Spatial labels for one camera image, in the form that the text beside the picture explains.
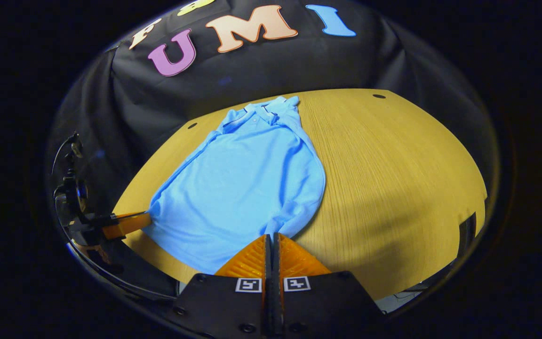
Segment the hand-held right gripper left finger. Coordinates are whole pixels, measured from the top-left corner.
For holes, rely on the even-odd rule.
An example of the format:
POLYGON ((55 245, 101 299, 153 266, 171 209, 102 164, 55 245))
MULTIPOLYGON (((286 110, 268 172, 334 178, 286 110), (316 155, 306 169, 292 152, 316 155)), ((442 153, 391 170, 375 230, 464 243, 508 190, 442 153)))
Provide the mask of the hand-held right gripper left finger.
POLYGON ((262 338, 271 285, 271 237, 252 241, 215 274, 195 274, 172 307, 172 322, 198 338, 262 338))

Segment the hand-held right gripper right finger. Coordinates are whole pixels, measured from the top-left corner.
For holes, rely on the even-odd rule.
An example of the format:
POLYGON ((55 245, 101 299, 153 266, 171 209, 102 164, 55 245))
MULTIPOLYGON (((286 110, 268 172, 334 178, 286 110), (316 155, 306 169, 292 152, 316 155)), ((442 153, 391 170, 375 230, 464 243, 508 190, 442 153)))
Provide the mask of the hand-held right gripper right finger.
POLYGON ((273 236, 273 336, 367 338, 379 309, 349 271, 330 272, 289 237, 273 236))

